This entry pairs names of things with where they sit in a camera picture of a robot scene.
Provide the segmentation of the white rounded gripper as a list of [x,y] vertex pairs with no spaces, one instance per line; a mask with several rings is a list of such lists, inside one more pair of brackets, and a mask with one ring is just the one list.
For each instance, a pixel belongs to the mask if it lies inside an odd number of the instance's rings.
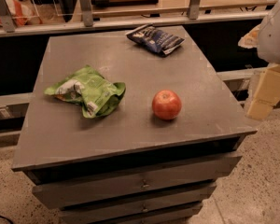
[[264,120],[280,101],[280,0],[260,25],[240,38],[238,46],[244,49],[257,47],[258,56],[270,63],[259,74],[259,82],[252,91],[252,100],[246,111],[249,118]]

